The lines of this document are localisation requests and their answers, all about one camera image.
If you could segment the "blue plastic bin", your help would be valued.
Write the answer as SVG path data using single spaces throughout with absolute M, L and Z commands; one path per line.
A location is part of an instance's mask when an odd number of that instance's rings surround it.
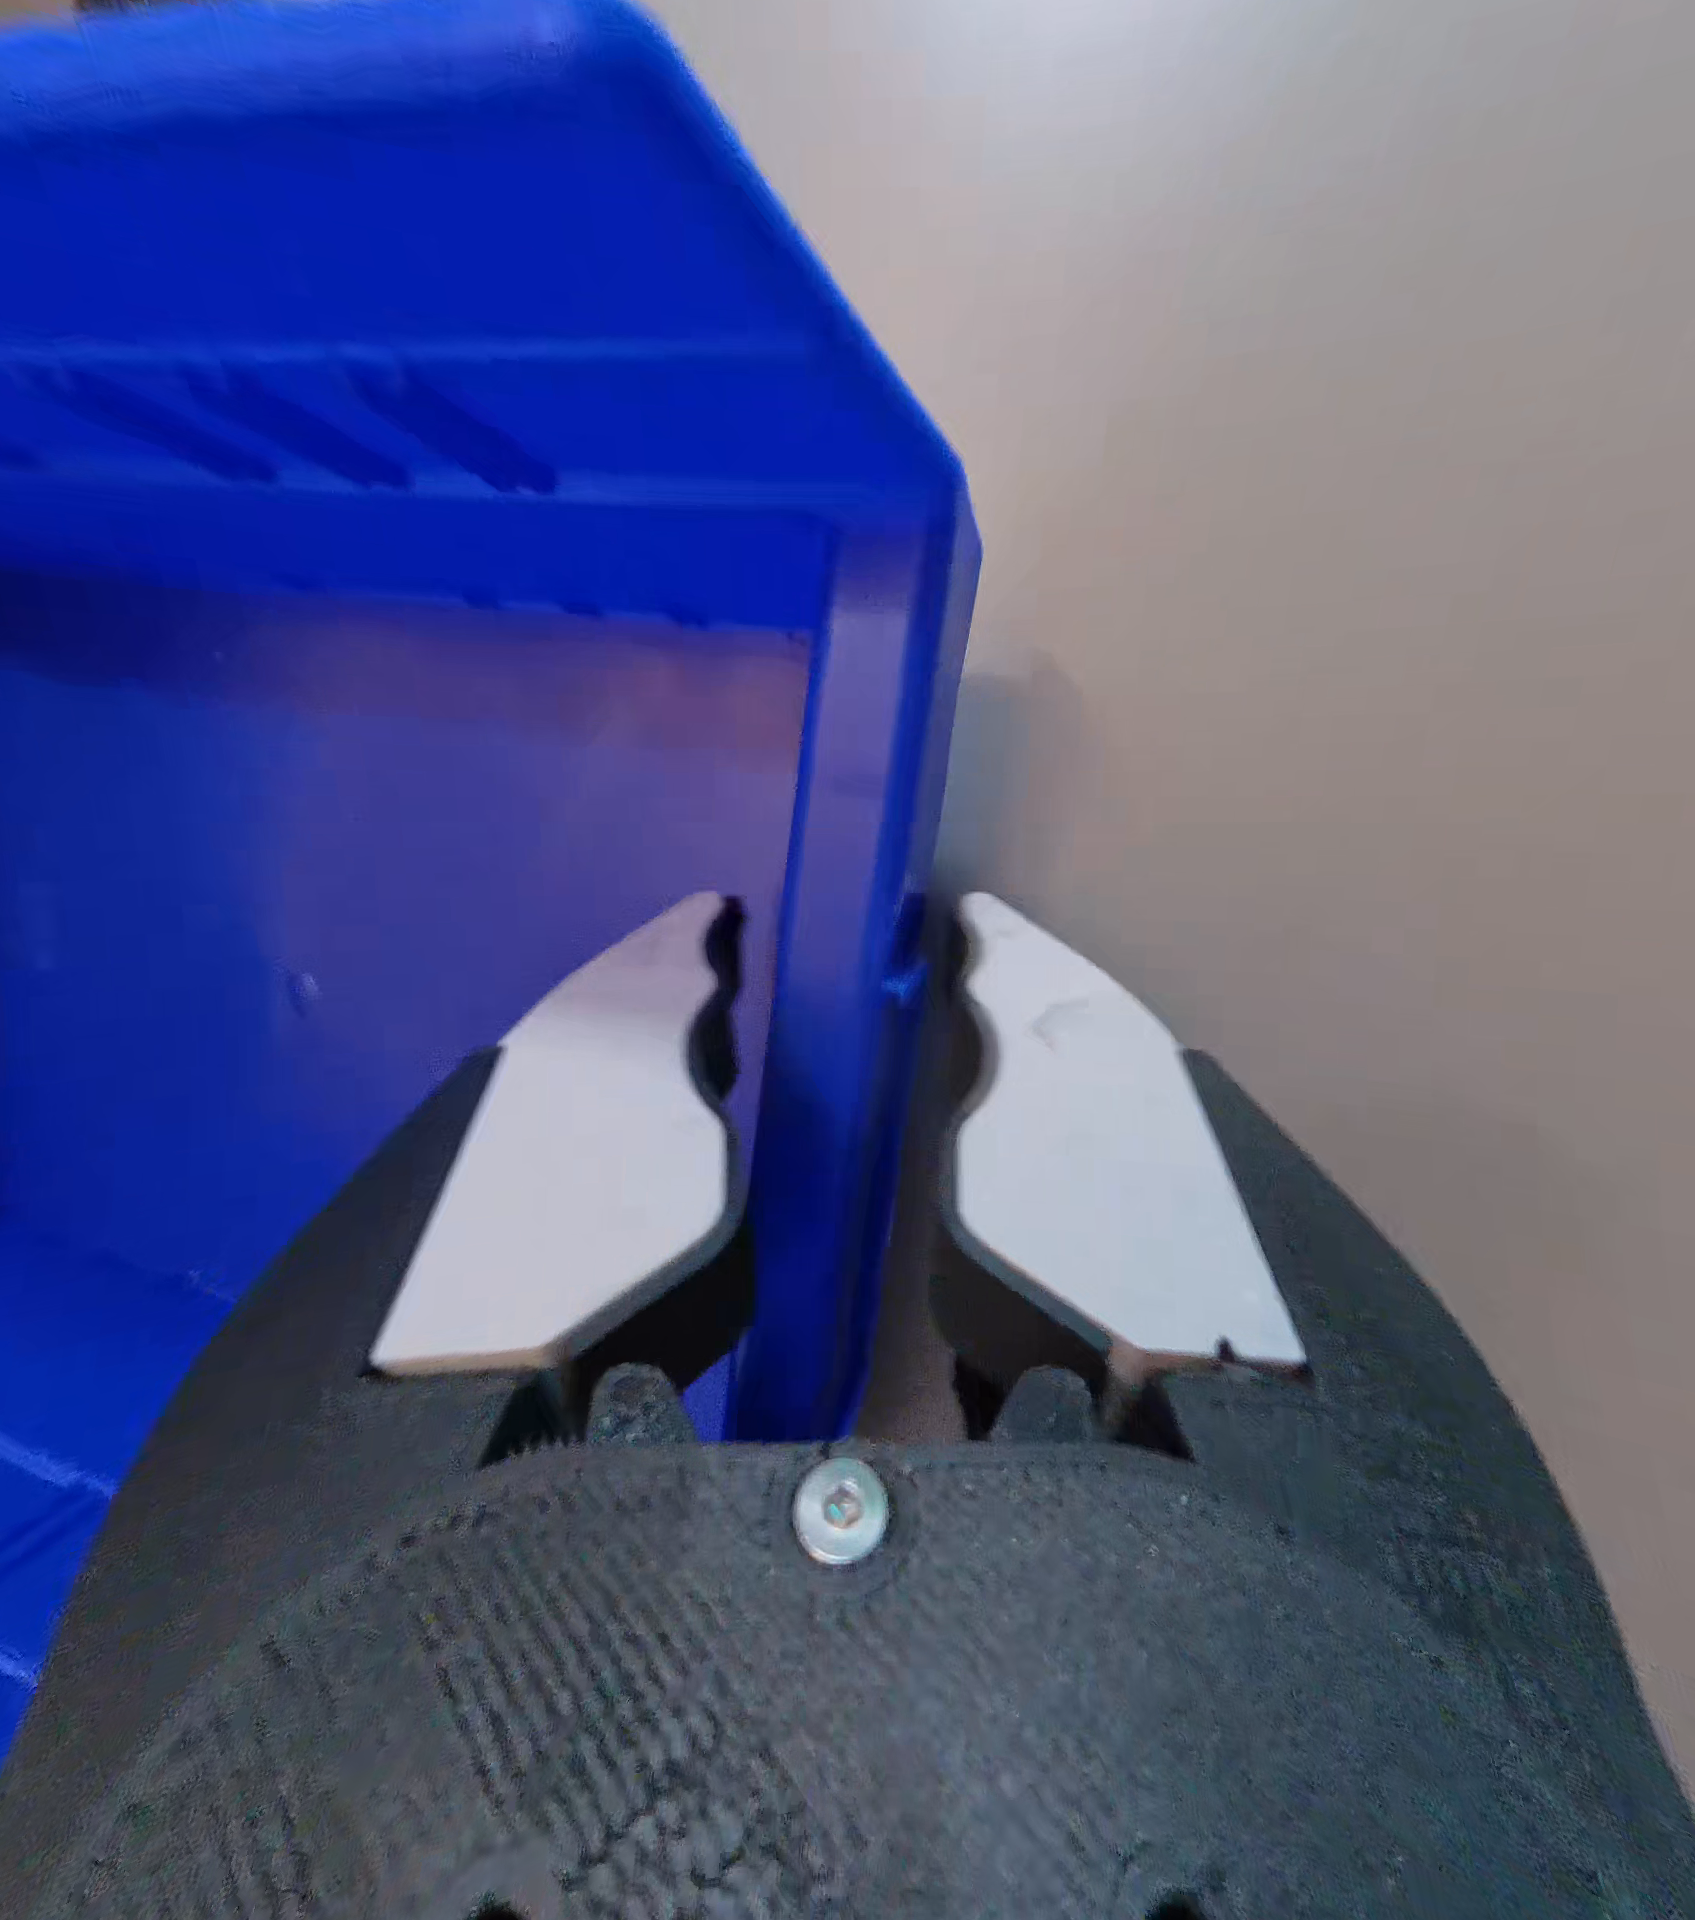
M 0 27 L 0 1765 L 214 1316 L 743 902 L 743 1437 L 859 1408 L 978 530 L 632 3 Z

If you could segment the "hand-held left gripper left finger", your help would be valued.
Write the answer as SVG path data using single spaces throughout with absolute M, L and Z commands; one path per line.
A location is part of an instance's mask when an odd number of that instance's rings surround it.
M 695 893 L 560 979 L 492 1067 L 368 1347 L 381 1378 L 632 1362 L 690 1388 L 753 1315 L 727 1098 L 745 910 Z

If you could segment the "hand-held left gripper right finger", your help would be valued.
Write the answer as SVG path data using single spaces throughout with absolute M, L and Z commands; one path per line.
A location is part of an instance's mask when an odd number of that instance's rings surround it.
M 1309 1378 L 1169 1023 L 1062 936 L 961 893 L 934 979 L 929 1315 L 968 1427 L 1069 1374 L 1108 1427 L 1159 1381 Z

